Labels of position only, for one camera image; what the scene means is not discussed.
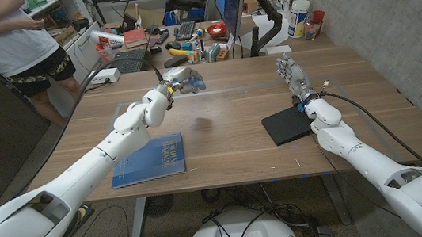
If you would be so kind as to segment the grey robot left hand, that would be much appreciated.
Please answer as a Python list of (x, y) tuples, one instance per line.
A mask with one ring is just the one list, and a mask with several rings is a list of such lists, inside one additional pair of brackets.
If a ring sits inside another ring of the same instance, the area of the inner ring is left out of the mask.
[(198, 93), (206, 89), (202, 75), (190, 67), (179, 66), (164, 71), (162, 78), (181, 94)]

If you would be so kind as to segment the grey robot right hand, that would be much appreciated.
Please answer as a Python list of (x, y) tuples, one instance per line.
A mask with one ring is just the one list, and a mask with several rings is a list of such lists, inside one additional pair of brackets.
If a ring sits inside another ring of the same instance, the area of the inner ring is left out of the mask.
[(301, 66), (296, 64), (294, 59), (284, 54), (282, 59), (276, 60), (275, 65), (278, 75), (284, 79), (290, 92), (300, 101), (307, 103), (315, 95), (308, 75), (302, 70)]

